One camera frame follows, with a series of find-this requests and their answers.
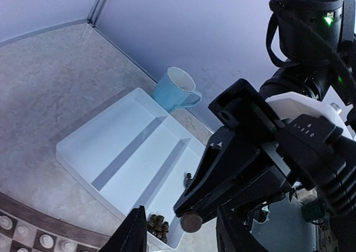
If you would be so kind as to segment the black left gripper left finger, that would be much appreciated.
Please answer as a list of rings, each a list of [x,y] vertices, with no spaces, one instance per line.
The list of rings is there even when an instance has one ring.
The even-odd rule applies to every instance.
[[[144,206],[130,211],[98,252],[146,252],[147,221]]]

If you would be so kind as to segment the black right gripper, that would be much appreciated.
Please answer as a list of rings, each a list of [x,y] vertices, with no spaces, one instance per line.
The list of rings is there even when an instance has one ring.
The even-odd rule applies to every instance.
[[[355,105],[355,0],[271,0],[266,49],[278,68],[259,93],[322,101],[333,88]]]

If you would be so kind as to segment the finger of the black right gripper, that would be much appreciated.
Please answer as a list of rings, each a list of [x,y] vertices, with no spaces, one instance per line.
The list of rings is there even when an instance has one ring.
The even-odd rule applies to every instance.
[[[174,205],[175,214],[214,217],[220,205],[234,200],[266,170],[266,158],[246,130],[221,127],[210,137],[190,186]]]

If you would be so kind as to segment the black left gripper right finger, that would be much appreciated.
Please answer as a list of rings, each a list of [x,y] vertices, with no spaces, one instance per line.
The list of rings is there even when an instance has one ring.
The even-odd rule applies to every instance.
[[[216,218],[218,252],[268,252],[230,209],[220,205]]]

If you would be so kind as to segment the white plastic tray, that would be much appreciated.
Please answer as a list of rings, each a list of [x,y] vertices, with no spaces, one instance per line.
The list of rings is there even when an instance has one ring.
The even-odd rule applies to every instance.
[[[184,231],[174,205],[194,174],[204,145],[143,89],[136,88],[56,145],[57,161],[114,216],[144,206],[169,223],[167,242],[151,234],[152,251],[175,250]]]

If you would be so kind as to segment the wooden chess board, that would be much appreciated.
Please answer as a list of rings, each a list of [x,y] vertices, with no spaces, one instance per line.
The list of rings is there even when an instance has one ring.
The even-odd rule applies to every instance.
[[[4,193],[1,193],[1,213],[31,224],[47,233],[74,241],[78,244],[77,251],[98,251],[110,238],[108,235],[55,219],[12,199]]]

